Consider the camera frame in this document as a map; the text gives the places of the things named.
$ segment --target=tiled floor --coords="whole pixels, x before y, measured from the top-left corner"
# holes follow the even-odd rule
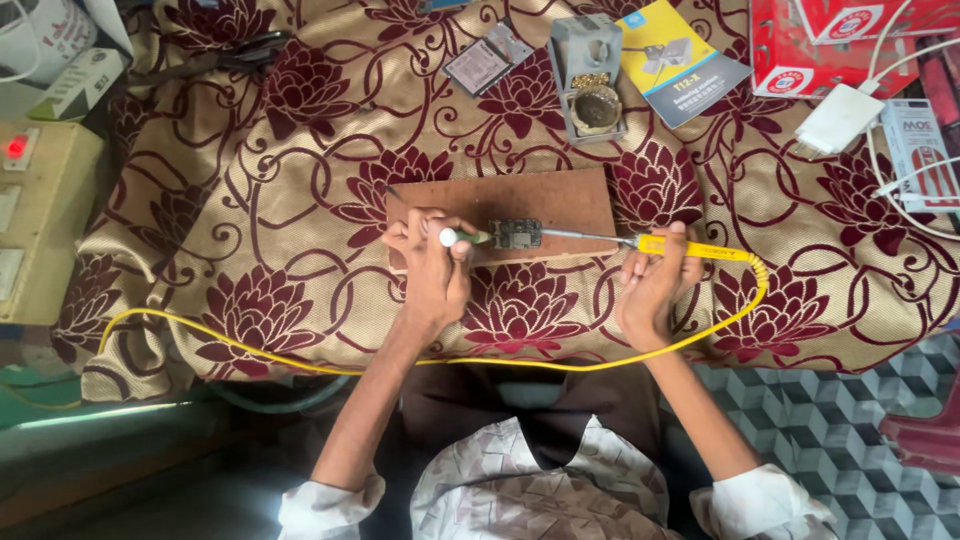
[[[886,413],[939,413],[958,363],[942,334],[858,376],[696,370],[764,458],[836,514],[841,540],[948,540],[960,538],[960,478],[901,466],[876,427]]]

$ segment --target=tablecloth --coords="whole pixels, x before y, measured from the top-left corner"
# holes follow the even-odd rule
[[[746,0],[673,0],[697,33],[749,63]],[[716,365],[857,372],[956,310],[957,244],[910,227],[876,187],[862,138],[839,156],[794,156],[804,101],[744,82],[667,129],[621,77],[628,133],[566,142],[545,42],[551,21],[644,2],[488,0],[421,14],[416,0],[161,0],[128,18],[132,71],[155,72],[268,30],[293,34],[267,75],[214,71],[110,103],[126,164],[80,244],[52,330],[89,401],[144,400],[207,380],[291,370],[130,307],[189,317],[246,344],[362,368],[404,300],[386,270],[388,184],[603,167],[622,233],[671,220],[761,256],[770,291],[750,315],[688,348]],[[535,53],[472,99],[441,66],[510,18]],[[884,175],[889,160],[880,160]],[[932,215],[922,221],[933,221]],[[937,227],[949,227],[941,217]],[[609,361],[632,353],[614,322],[624,252],[476,268],[460,323],[428,356]],[[687,335],[756,292],[743,263],[711,261],[675,308]]]

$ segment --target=white charger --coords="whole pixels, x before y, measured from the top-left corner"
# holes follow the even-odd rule
[[[876,117],[883,110],[883,102],[865,93],[871,91],[867,83],[861,85],[860,89],[837,85],[797,128],[797,140],[803,147],[814,150],[811,160],[842,152],[854,137],[876,124]]]

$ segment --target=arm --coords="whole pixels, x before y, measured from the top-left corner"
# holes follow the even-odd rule
[[[763,464],[686,360],[676,352],[651,359],[650,373],[714,480],[731,479]]]
[[[704,273],[700,258],[684,256],[686,239],[696,240],[692,229],[677,221],[670,229],[658,229],[654,234],[665,237],[663,255],[633,252],[627,256],[620,274],[623,292],[616,308],[620,329],[643,353],[673,342],[670,308]],[[714,480],[735,477],[761,464],[678,353],[650,358],[646,365]]]
[[[406,301],[383,346],[374,355],[344,405],[317,459],[310,480],[283,495],[279,521],[283,540],[359,538],[358,524],[384,492],[373,472],[373,454],[396,405],[400,387],[420,351],[449,323],[463,316],[469,296],[470,243],[447,250],[440,231],[469,223],[440,209],[410,209],[383,241],[407,260]]]
[[[423,347],[436,334],[400,312],[363,377],[350,394],[324,444],[310,479],[360,491],[372,470],[373,454],[400,395],[400,387]]]
[[[616,320],[630,344],[642,352],[669,345],[668,316],[673,304],[703,276],[703,263],[685,257],[684,224],[654,231],[665,236],[662,256],[634,252],[623,264],[623,292]],[[713,487],[690,495],[701,528],[721,540],[763,533],[769,538],[834,538],[824,526],[829,510],[773,465],[762,465],[753,449],[717,406],[697,375],[676,352],[646,361],[663,397],[704,460]]]
[[[471,244],[461,240],[447,251],[439,239],[445,227],[476,229],[440,209],[411,209],[410,226],[398,221],[383,241],[407,260],[406,302],[344,405],[310,479],[359,491],[373,466],[373,454],[396,405],[400,387],[420,351],[464,313],[469,296]]]

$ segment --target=shirt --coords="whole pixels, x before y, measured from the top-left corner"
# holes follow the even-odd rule
[[[359,538],[385,482],[372,472],[358,493],[308,481],[283,495],[281,540]],[[717,540],[835,538],[836,518],[792,478],[763,465],[690,494],[700,527]],[[681,538],[669,530],[657,466],[593,416],[563,468],[543,471],[512,418],[440,452],[414,491],[418,539]]]

